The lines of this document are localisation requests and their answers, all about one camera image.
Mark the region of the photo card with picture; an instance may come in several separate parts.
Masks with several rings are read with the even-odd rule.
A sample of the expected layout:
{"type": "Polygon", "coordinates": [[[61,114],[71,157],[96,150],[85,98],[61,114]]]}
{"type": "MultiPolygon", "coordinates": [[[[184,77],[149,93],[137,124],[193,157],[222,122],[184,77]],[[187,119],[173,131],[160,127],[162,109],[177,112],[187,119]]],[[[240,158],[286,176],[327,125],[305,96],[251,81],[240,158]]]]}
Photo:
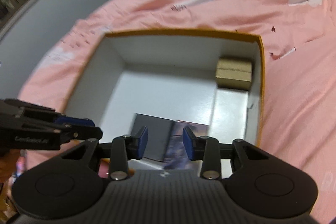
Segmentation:
{"type": "Polygon", "coordinates": [[[185,147],[183,145],[183,129],[185,127],[189,127],[195,136],[200,137],[207,135],[209,126],[206,124],[189,123],[184,121],[174,122],[164,158],[163,168],[165,170],[190,169],[196,173],[199,173],[201,162],[191,161],[188,158],[185,147]]]}

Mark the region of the white rectangular box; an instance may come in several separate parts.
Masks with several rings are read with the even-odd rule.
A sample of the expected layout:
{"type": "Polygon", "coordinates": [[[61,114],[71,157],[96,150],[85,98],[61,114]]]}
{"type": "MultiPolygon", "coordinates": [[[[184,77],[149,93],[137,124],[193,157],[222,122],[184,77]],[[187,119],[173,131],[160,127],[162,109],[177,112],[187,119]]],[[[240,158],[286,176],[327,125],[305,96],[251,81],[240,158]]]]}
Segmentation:
{"type": "Polygon", "coordinates": [[[248,92],[217,89],[208,135],[220,143],[243,139],[247,119],[248,92]]]}

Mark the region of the dark grey flat box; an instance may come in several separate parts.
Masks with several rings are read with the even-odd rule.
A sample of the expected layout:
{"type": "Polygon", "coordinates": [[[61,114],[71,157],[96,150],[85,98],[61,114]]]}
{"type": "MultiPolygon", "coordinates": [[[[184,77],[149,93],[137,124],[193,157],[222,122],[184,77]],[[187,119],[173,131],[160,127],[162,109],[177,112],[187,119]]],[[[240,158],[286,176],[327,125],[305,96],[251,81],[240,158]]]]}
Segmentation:
{"type": "Polygon", "coordinates": [[[159,162],[164,161],[173,125],[173,120],[136,114],[131,135],[138,133],[143,126],[147,127],[148,140],[143,155],[145,158],[159,162]]]}

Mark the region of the orange cardboard storage box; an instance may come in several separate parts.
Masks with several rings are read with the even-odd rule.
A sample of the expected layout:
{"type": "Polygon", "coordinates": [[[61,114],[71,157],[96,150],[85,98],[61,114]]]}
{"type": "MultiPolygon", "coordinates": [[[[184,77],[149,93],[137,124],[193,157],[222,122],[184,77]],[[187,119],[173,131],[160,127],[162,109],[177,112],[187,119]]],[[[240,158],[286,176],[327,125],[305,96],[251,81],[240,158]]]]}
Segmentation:
{"type": "Polygon", "coordinates": [[[252,63],[243,139],[256,145],[263,109],[264,47],[255,35],[201,30],[108,34],[89,58],[65,113],[93,120],[103,131],[104,143],[129,134],[136,114],[210,126],[220,89],[216,66],[223,57],[252,63]]]}

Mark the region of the small gold cardboard box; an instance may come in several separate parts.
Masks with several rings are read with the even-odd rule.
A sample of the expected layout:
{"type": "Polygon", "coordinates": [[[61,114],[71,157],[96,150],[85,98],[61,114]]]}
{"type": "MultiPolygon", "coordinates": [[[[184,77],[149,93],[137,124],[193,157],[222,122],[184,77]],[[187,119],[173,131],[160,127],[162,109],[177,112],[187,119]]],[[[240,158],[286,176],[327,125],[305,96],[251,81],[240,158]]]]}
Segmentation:
{"type": "Polygon", "coordinates": [[[215,72],[217,86],[219,88],[250,90],[252,68],[252,63],[246,59],[219,59],[215,72]]]}

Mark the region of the pink patterned bed sheet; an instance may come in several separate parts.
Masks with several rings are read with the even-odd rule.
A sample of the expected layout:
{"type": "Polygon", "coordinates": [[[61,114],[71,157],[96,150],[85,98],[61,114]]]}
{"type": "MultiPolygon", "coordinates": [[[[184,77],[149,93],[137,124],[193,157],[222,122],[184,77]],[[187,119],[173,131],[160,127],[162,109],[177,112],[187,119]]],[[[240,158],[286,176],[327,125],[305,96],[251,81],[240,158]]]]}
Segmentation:
{"type": "Polygon", "coordinates": [[[72,117],[65,107],[101,40],[152,30],[260,37],[259,143],[219,142],[221,179],[143,156],[128,161],[127,179],[111,180],[114,138],[21,149],[9,223],[335,223],[335,0],[110,0],[51,46],[40,28],[41,44],[21,36],[1,49],[1,100],[72,117]]]}

